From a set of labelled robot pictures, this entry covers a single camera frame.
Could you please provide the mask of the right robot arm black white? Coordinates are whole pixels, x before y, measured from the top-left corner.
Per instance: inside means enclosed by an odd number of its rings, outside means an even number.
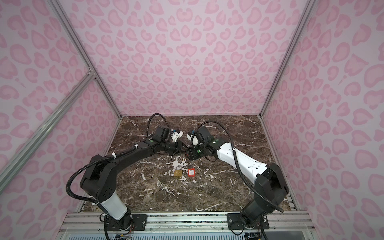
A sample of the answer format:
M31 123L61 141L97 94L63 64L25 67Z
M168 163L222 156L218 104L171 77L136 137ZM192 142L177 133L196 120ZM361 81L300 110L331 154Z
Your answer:
M261 217L276 210L289 193L281 168L264 164L236 149L231 142L214 137L206 127L189 131L186 157L191 160L214 157L236 168L241 179L251 187L254 198L241 211L240 221L245 228L264 223Z

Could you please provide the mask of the brass padlock silver shackle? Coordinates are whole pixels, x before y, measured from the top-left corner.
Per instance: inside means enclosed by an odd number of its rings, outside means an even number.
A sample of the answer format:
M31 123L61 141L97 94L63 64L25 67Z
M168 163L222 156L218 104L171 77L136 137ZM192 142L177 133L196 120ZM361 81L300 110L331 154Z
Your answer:
M182 166L178 165L178 166L176 166L176 168L174 170L174 177L175 178L181 178L182 176L183 176Z

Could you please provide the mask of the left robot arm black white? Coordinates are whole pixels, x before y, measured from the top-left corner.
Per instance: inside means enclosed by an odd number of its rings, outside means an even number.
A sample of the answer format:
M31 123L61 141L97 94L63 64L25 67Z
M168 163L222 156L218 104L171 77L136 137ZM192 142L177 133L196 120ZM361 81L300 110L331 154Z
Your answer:
M148 158L158 152L169 155L181 153L183 143L180 138L183 132L169 127L157 127L154 134L146 137L133 147L113 153L109 157L94 156L80 182L80 187L102 211L116 222L128 223L131 221L131 213L128 207L119 198L117 176L124 169L134 163Z

